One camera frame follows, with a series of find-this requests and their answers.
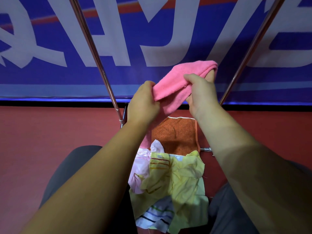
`person's left hand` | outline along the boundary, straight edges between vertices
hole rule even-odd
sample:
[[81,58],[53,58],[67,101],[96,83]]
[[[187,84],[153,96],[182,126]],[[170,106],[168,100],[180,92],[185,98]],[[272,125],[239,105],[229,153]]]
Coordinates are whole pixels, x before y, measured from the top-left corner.
[[137,123],[148,127],[157,117],[160,103],[155,102],[152,96],[152,81],[146,81],[134,94],[128,106],[127,123]]

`hand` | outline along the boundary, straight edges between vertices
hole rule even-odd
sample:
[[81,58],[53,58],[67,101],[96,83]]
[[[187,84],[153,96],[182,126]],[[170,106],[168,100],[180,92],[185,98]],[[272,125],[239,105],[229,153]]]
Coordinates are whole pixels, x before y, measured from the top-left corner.
[[152,81],[146,81],[134,94],[128,106],[127,123],[137,123],[139,126],[148,127],[157,117],[160,103],[155,102],[152,96]]
[[214,70],[211,70],[204,78],[196,74],[185,74],[184,78],[192,83],[192,94],[186,99],[190,106],[190,113],[198,120],[205,109],[218,106],[216,87],[214,81]]

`light pink cloth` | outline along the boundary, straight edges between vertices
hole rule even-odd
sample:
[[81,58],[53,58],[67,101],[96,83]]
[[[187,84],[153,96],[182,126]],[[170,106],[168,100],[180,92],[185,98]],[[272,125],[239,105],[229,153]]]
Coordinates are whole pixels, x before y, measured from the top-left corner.
[[192,84],[187,82],[183,75],[194,73],[205,78],[209,71],[214,69],[216,77],[217,68],[218,64],[214,61],[196,61],[175,65],[172,70],[153,87],[152,93],[154,100],[160,101],[160,113],[150,126],[140,148],[150,148],[152,129],[165,120],[171,113],[176,111],[185,99],[190,96]]
[[151,144],[151,150],[139,149],[135,156],[128,184],[133,193],[142,194],[144,191],[140,189],[142,180],[138,175],[142,175],[144,178],[149,176],[149,161],[151,158],[151,152],[164,153],[163,146],[158,140],[154,140]]

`black strip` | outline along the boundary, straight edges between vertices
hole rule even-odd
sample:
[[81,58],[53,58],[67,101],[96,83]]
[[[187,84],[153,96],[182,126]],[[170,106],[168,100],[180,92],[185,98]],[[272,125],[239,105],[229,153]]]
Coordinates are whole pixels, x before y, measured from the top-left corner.
[[[127,103],[118,103],[124,108]],[[112,103],[101,102],[39,102],[39,101],[2,101],[0,106],[17,107],[67,107],[67,108],[113,108]],[[312,106],[283,106],[283,105],[223,105],[227,111],[277,111],[277,112],[312,112]],[[183,104],[178,109],[188,110],[189,105]]]
[[163,220],[162,218],[161,218],[160,220],[162,220],[165,224],[167,224],[167,225],[169,226],[169,223],[168,223],[168,222],[166,222],[166,221]]
[[149,220],[149,221],[151,221],[151,222],[153,222],[153,223],[156,222],[156,221],[153,221],[153,220],[151,220],[151,219],[149,219],[149,218],[147,218],[147,217],[145,217],[145,216],[143,216],[143,215],[141,215],[140,217],[145,218],[146,220]]

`brown towel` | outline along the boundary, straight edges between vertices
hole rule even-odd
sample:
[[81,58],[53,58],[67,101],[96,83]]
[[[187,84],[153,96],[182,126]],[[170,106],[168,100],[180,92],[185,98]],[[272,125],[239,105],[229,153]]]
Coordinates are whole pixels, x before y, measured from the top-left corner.
[[152,130],[152,141],[161,142],[165,153],[187,155],[200,151],[197,140],[197,122],[190,118],[166,118]]

